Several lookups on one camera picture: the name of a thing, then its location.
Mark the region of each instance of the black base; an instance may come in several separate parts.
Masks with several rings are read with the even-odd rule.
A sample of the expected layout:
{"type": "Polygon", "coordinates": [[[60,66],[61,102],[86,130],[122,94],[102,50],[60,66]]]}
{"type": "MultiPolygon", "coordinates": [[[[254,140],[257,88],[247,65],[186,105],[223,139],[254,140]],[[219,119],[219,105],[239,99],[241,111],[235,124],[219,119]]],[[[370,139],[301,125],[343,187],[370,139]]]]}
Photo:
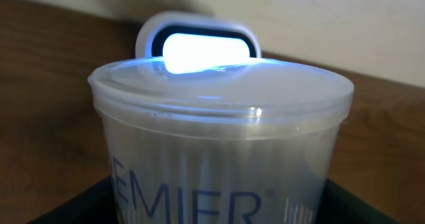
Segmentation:
{"type": "MultiPolygon", "coordinates": [[[[64,205],[31,224],[118,224],[111,177],[107,177],[64,205]]],[[[332,181],[327,181],[317,224],[393,224],[396,221],[373,209],[332,181]]]]}

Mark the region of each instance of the bright white light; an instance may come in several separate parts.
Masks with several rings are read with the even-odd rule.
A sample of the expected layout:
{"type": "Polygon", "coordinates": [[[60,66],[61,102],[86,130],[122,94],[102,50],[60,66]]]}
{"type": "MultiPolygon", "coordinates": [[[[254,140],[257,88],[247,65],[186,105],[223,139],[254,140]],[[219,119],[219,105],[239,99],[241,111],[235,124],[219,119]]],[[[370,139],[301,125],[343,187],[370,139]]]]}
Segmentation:
{"type": "Polygon", "coordinates": [[[173,74],[243,63],[250,57],[241,39],[175,33],[164,42],[165,68],[173,74]]]}

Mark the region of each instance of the wooden shelf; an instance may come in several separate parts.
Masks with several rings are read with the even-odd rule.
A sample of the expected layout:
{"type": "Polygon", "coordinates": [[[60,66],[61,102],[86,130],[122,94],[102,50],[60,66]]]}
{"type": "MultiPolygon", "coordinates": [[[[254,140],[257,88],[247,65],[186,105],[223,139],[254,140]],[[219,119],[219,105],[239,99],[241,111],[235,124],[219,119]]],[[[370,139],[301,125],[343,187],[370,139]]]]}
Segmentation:
{"type": "MultiPolygon", "coordinates": [[[[86,79],[131,58],[138,28],[0,0],[0,223],[30,221],[109,174],[86,79]]],[[[329,177],[402,223],[425,223],[425,90],[334,71],[356,91],[329,177]]]]}

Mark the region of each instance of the container lid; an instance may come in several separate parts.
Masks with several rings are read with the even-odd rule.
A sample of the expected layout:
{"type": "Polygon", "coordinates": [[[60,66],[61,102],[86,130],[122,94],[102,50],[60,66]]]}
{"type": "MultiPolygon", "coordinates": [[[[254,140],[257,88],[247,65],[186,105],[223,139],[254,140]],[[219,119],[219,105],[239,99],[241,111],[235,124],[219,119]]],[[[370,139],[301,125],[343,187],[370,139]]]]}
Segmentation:
{"type": "Polygon", "coordinates": [[[339,74],[263,58],[189,74],[167,72],[162,58],[125,60],[97,68],[89,82],[102,114],[155,132],[202,138],[324,130],[348,115],[353,95],[353,84],[339,74]]]}

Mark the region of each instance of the translucent plastic container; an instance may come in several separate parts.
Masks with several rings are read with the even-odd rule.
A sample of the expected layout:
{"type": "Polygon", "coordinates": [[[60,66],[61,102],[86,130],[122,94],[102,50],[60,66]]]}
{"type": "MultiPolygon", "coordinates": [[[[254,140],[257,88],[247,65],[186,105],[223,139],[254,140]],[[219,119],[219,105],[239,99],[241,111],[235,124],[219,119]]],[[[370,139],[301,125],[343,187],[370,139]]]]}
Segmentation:
{"type": "Polygon", "coordinates": [[[170,74],[148,58],[89,82],[121,224],[315,222],[348,79],[255,58],[170,74]]]}

